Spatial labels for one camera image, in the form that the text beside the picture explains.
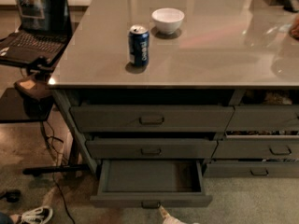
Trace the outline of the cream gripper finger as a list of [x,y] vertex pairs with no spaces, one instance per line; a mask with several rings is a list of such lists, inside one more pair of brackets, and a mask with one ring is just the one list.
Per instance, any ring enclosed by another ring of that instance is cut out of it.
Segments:
[[159,211],[163,218],[163,224],[190,224],[190,223],[183,222],[176,217],[171,216],[163,206],[159,207]]

